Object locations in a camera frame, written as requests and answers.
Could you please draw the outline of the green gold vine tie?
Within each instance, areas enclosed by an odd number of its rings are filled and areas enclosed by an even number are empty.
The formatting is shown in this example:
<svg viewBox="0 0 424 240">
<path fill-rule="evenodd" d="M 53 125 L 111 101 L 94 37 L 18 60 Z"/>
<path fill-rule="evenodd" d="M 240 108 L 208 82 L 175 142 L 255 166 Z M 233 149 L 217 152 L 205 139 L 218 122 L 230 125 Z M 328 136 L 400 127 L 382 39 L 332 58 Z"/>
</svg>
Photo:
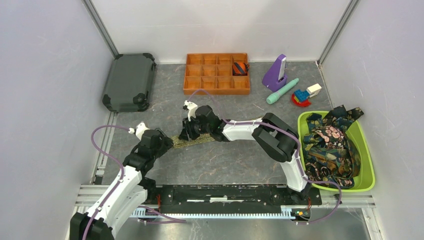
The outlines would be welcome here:
<svg viewBox="0 0 424 240">
<path fill-rule="evenodd" d="M 238 140 L 247 140 L 253 141 L 253 132 L 260 125 L 261 120 L 255 119 L 250 121 L 235 121 L 230 119 L 223 119 L 223 135 L 225 136 L 225 141 L 216 141 L 208 133 L 201 134 L 195 140 L 180 140 L 179 135 L 172 136 L 171 139 L 174 143 L 174 148 L 183 148 L 191 145 L 202 144 L 207 142 L 233 142 Z"/>
</svg>

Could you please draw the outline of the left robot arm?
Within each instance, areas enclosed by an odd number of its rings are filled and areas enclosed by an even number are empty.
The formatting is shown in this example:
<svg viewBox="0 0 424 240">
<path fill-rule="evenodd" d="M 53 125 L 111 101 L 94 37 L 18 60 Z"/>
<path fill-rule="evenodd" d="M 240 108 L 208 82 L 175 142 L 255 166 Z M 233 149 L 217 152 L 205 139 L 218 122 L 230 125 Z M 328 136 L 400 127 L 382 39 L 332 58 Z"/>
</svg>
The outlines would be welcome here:
<svg viewBox="0 0 424 240">
<path fill-rule="evenodd" d="M 146 178 L 155 161 L 173 147 L 173 141 L 159 128 L 131 129 L 139 143 L 122 163 L 106 192 L 86 212 L 70 220 L 71 240 L 113 240 L 130 215 L 142 203 L 157 198 L 156 182 Z"/>
</svg>

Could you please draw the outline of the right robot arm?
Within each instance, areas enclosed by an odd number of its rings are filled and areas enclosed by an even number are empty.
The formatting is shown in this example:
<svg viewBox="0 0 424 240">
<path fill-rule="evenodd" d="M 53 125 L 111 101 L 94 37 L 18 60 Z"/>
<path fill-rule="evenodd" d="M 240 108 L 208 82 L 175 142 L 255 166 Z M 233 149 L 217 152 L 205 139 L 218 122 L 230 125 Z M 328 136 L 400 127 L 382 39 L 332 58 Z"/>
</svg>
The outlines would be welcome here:
<svg viewBox="0 0 424 240">
<path fill-rule="evenodd" d="M 194 141 L 202 134 L 217 142 L 255 141 L 266 154 L 280 163 L 289 188 L 289 199 L 302 204 L 309 198 L 311 184 L 301 168 L 300 143 L 295 131 L 273 113 L 263 117 L 236 121 L 220 119 L 209 105 L 198 106 L 186 101 L 183 109 L 187 117 L 182 120 L 180 140 Z"/>
</svg>

